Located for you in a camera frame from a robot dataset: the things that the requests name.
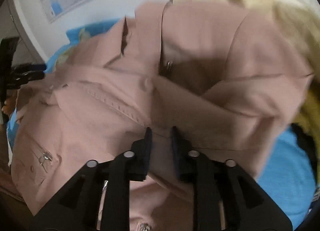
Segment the black garment under pile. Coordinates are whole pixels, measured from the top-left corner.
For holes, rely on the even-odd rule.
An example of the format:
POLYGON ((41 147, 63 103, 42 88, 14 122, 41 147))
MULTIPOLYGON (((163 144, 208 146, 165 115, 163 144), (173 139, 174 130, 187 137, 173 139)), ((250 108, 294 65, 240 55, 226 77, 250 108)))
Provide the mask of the black garment under pile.
POLYGON ((291 127, 297 136, 298 146, 306 152, 313 170, 313 174, 315 175, 315 178, 317 178, 318 159, 316 155, 316 145, 313 138, 306 134, 298 124, 293 123, 291 124, 291 127))

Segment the cream yellow garment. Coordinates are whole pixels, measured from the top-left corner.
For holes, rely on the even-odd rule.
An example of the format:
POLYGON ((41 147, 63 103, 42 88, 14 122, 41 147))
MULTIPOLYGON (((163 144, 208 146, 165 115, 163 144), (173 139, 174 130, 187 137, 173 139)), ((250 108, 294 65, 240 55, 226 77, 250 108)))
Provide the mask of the cream yellow garment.
POLYGON ((315 82, 319 82, 319 17, 313 11, 281 0, 217 1, 257 11, 275 23, 287 41, 307 59, 314 71, 315 82))

